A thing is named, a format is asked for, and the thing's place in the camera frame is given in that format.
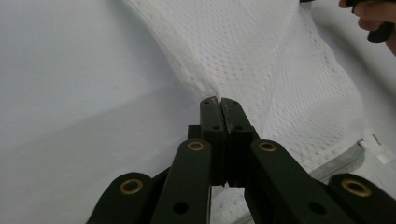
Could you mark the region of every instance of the white mesh fabric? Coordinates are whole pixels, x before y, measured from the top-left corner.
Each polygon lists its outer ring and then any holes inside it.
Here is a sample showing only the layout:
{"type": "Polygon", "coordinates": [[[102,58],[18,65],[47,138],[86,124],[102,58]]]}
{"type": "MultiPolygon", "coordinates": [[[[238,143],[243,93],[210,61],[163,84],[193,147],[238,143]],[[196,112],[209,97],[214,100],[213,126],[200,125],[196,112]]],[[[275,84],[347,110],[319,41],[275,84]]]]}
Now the white mesh fabric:
{"type": "Polygon", "coordinates": [[[361,99],[298,0],[126,0],[198,100],[239,101],[307,172],[363,135],[361,99]]]}

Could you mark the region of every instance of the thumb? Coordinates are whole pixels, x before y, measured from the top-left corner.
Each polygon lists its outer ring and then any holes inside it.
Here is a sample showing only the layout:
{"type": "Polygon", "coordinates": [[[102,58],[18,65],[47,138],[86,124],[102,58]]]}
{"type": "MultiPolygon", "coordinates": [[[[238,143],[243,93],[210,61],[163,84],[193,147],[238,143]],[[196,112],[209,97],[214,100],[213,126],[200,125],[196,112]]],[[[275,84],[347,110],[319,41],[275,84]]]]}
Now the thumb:
{"type": "Polygon", "coordinates": [[[396,2],[362,2],[355,6],[355,15],[372,21],[396,23],[396,2]]]}

